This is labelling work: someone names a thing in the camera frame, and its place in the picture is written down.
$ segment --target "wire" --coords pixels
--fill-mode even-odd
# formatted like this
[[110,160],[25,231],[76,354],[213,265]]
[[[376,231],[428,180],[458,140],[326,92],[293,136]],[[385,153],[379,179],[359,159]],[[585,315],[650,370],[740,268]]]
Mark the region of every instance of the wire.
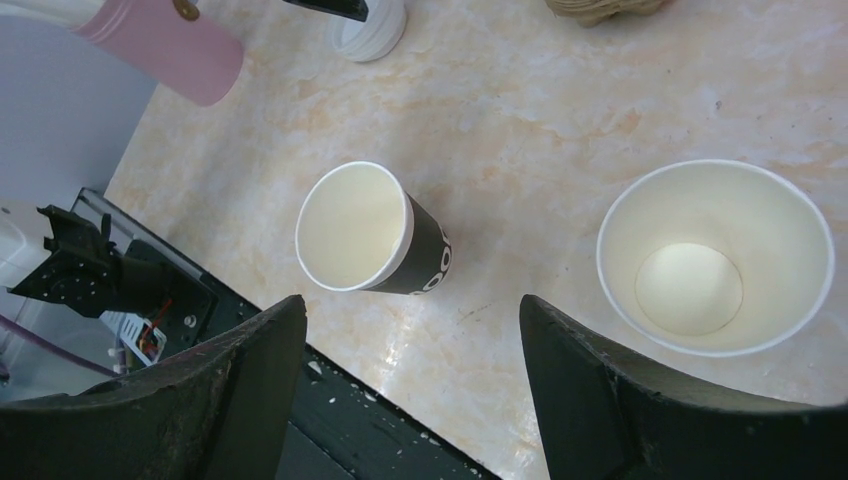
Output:
[[153,320],[153,322],[144,329],[144,332],[141,333],[141,338],[138,339],[138,348],[141,349],[142,353],[147,353],[147,350],[145,350],[145,344],[147,343],[147,335],[150,332],[156,331],[156,329],[159,327],[159,324],[162,322],[162,319],[165,318],[165,312],[167,312],[168,309],[171,308],[172,303],[174,303],[174,300],[169,298],[168,301],[165,302],[165,305],[162,306],[162,309],[159,310],[159,314],[156,315],[156,319]]
[[87,369],[89,369],[93,372],[97,372],[101,375],[106,375],[108,377],[119,376],[117,373],[113,372],[112,370],[109,370],[106,367],[100,366],[100,365],[98,365],[98,364],[96,364],[96,363],[94,363],[90,360],[86,360],[82,357],[74,355],[73,353],[65,350],[64,348],[50,343],[49,341],[45,340],[44,338],[32,333],[31,331],[27,330],[26,328],[24,328],[24,327],[18,325],[17,323],[9,320],[8,318],[4,317],[3,315],[0,315],[0,326],[5,328],[6,330],[9,330],[10,332],[14,333],[15,335],[21,337],[22,339],[24,339],[24,340],[26,340],[26,341],[28,341],[32,344],[35,344],[36,346],[41,347],[44,350],[47,350],[48,352],[52,353],[53,355],[56,355],[57,357],[61,357],[65,360],[73,363],[74,365],[78,365],[80,367],[87,368]]

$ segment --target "pink cylinder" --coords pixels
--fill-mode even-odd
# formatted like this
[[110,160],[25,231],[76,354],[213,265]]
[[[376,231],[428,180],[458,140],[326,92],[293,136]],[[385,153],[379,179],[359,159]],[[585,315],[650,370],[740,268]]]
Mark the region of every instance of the pink cylinder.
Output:
[[106,0],[74,30],[192,102],[207,106],[230,91],[241,70],[241,43],[202,13],[187,20],[175,0]]

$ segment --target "brown object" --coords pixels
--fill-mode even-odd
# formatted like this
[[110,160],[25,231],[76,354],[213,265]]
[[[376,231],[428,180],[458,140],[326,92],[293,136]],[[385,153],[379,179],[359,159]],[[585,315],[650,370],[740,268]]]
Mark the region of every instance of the brown object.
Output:
[[650,15],[666,0],[545,0],[558,17],[571,17],[582,27],[594,27],[616,13]]

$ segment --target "marble table top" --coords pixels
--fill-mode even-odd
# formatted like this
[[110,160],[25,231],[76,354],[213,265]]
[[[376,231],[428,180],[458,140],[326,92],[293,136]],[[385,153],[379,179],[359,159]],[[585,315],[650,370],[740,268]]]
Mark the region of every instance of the marble table top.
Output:
[[[107,197],[236,291],[308,302],[308,341],[504,478],[546,478],[518,305],[540,295],[684,372],[777,398],[848,398],[848,3],[676,0],[583,29],[543,0],[409,0],[386,58],[327,47],[326,15],[202,0],[245,65],[217,105],[160,87]],[[641,175],[696,158],[769,168],[835,236],[820,314],[765,352],[706,359],[616,317],[594,249]],[[310,187],[353,160],[388,166],[451,236],[451,275],[420,297],[310,284],[294,229]]]

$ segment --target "purple cable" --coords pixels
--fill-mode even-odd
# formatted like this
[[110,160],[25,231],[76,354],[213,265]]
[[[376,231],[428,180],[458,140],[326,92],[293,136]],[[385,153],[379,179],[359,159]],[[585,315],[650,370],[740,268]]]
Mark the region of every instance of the purple cable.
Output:
[[64,348],[48,342],[47,340],[45,340],[45,339],[39,337],[38,335],[30,332],[26,328],[24,328],[24,327],[18,325],[17,323],[9,320],[8,318],[4,317],[3,315],[0,315],[0,327],[3,327],[5,329],[9,330],[10,332],[12,332],[15,335],[23,338],[24,340],[26,340],[30,343],[33,343],[33,344],[47,350],[48,352],[52,353],[53,355],[56,355],[57,357],[61,357],[65,360],[73,363],[74,365],[78,365],[80,367],[87,368],[87,369],[89,369],[93,372],[97,372],[101,375],[106,375],[106,376],[109,376],[109,377],[119,376],[117,373],[113,372],[112,370],[109,370],[106,367],[101,367],[100,365],[98,365],[98,364],[96,364],[92,361],[86,360],[82,357],[78,357],[78,356],[74,355],[73,353],[65,350]]

